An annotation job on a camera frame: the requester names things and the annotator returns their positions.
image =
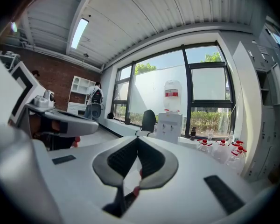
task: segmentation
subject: sky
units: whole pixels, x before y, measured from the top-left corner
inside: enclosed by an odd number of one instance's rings
[[[214,52],[218,52],[217,47],[197,47],[186,49],[188,63],[198,63],[205,59],[206,54],[212,55]],[[168,67],[178,66],[184,64],[182,51],[174,51],[164,55],[156,56],[151,59],[147,59],[143,64],[150,63],[151,66],[156,66],[157,69],[164,69]],[[121,72],[120,79],[124,79],[130,76],[131,67],[125,68]]]

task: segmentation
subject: backpack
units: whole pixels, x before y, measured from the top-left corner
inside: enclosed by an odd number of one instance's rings
[[[154,112],[152,110],[146,110],[143,114],[141,130],[153,132],[156,121]]]
[[[91,99],[91,102],[92,102],[92,103],[98,103],[98,104],[100,104],[100,103],[101,103],[101,99],[102,99],[101,91],[100,91],[100,90],[97,90],[97,91],[93,94],[92,99]]]
[[[114,118],[114,114],[111,112],[111,113],[108,113],[108,116],[107,116],[108,119],[113,119]]]

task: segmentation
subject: water bottle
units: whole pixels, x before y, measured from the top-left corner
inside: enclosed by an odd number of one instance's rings
[[[208,143],[207,140],[197,140],[197,141],[202,141],[199,145],[197,145],[196,149],[198,151],[204,152],[206,154],[211,154],[212,153],[212,143]]]
[[[237,150],[237,148],[238,148],[239,146],[241,146],[242,144],[243,144],[242,141],[237,140],[235,143],[230,143],[230,144],[229,144],[229,148],[230,148],[231,151]]]
[[[177,80],[168,80],[164,85],[164,107],[166,112],[180,112],[182,103],[182,85]]]
[[[237,150],[231,152],[231,156],[226,162],[226,165],[231,168],[237,175],[240,175],[245,165],[245,155],[243,147],[239,146]]]
[[[208,137],[207,137],[207,141],[211,141],[211,138],[214,136],[214,131],[213,131],[213,129],[210,129],[210,131],[209,131],[209,135],[208,135]]]
[[[225,143],[225,140],[221,140],[221,142],[218,144],[218,147],[214,151],[212,156],[219,163],[224,164],[227,161],[229,154],[230,154],[230,151],[229,151],[228,146]]]

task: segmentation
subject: corrugated ceiling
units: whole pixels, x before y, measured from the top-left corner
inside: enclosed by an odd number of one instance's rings
[[[81,0],[38,0],[28,9],[36,46],[66,53],[70,26]],[[250,25],[255,0],[90,0],[89,20],[77,49],[69,55],[100,67],[138,42],[163,31],[202,22]]]

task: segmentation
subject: white shelf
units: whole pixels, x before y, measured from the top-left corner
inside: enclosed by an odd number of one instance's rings
[[[84,79],[81,77],[74,76],[72,84],[71,84],[71,90],[69,93],[68,112],[77,114],[78,110],[86,109],[87,91],[88,91],[88,88],[94,84],[95,84],[95,82],[93,82],[91,80],[87,80],[87,79]],[[76,93],[76,94],[85,95],[84,104],[70,102],[71,92]]]
[[[86,95],[85,93],[83,93],[83,92],[78,92],[78,91],[71,91],[71,92],[73,92],[73,93],[77,93],[77,94],[81,94],[81,95]]]
[[[73,85],[73,88],[72,88],[72,91],[77,91],[78,90],[78,85],[77,84],[74,84]]]

